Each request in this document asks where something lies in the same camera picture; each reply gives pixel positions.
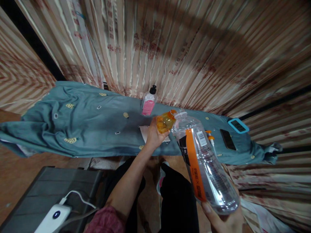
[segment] orange bottle cap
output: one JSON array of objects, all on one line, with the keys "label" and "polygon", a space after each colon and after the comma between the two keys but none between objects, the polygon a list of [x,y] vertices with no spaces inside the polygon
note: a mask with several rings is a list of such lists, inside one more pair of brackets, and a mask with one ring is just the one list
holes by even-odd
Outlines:
[{"label": "orange bottle cap", "polygon": [[170,111],[167,113],[167,115],[168,115],[169,118],[175,120],[174,114],[176,114],[176,113],[177,113],[177,112],[176,112],[175,110],[172,109],[172,110],[170,110]]}]

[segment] person's hand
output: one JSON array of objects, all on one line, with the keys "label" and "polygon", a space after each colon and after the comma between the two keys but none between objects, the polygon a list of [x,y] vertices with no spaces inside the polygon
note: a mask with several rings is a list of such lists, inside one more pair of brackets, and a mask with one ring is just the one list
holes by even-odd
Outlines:
[{"label": "person's hand", "polygon": [[230,215],[218,215],[207,202],[201,202],[204,214],[211,222],[213,233],[242,233],[244,217],[242,214],[241,204],[238,209]]},{"label": "person's hand", "polygon": [[169,131],[163,134],[161,134],[158,131],[158,128],[156,126],[156,119],[157,119],[157,116],[155,116],[152,119],[152,122],[150,123],[149,129],[148,129],[147,142],[145,145],[146,147],[149,147],[153,150],[157,149],[169,134]]}]

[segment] barcode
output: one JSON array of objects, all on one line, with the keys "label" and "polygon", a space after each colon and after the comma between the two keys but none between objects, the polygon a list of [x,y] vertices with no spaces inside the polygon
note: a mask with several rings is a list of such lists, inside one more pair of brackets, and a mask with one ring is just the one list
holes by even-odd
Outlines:
[{"label": "barcode", "polygon": [[207,145],[207,142],[205,140],[205,137],[204,137],[204,134],[202,133],[202,131],[197,132],[197,135],[198,135],[201,146]]}]

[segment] person's arm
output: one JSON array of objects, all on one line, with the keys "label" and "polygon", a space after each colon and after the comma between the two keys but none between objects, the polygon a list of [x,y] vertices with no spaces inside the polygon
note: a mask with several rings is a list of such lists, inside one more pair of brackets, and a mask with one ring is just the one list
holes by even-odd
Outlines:
[{"label": "person's arm", "polygon": [[108,197],[105,207],[113,206],[122,221],[126,222],[129,216],[147,162],[155,149],[161,145],[168,134],[169,131],[163,134],[159,133],[156,127],[156,117],[154,117],[148,129],[148,137],[145,146],[136,156],[127,172],[119,180]]}]

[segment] orange bottle label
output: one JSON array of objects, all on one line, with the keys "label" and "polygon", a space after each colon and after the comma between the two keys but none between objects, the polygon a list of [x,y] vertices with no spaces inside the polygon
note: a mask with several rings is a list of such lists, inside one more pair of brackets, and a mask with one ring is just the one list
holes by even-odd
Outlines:
[{"label": "orange bottle label", "polygon": [[194,138],[192,129],[186,130],[186,136],[179,140],[179,148],[187,166],[190,167],[191,179],[193,184],[194,195],[200,200],[205,202],[205,190],[202,182],[199,162],[195,150]]}]

